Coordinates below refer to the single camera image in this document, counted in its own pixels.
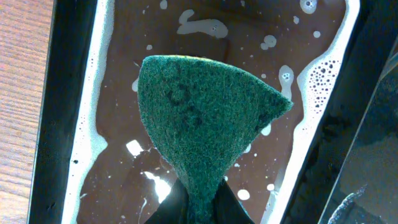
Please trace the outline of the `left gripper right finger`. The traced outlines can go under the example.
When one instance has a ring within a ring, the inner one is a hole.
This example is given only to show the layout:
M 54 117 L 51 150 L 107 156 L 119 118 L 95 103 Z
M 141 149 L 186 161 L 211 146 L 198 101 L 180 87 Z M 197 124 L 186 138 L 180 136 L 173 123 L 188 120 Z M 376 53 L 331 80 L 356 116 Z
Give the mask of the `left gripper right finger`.
M 217 224 L 254 224 L 224 179 L 218 186 L 213 207 Z

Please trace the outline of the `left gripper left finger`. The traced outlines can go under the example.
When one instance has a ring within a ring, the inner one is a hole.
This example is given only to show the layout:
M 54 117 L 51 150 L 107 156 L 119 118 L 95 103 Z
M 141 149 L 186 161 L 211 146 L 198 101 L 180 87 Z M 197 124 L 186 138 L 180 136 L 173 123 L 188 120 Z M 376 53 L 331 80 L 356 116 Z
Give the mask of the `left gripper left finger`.
M 145 224 L 187 224 L 189 196 L 180 179 Z

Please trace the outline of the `green yellow sponge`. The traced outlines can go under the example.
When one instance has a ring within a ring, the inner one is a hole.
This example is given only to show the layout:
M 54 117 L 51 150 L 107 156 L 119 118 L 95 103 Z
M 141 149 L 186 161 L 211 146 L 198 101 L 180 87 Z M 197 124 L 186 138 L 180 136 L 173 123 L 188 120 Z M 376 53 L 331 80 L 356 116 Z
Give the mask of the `green yellow sponge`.
M 181 55 L 146 57 L 137 99 L 150 139 L 187 190 L 190 223 L 215 220 L 224 174 L 293 105 L 245 70 Z

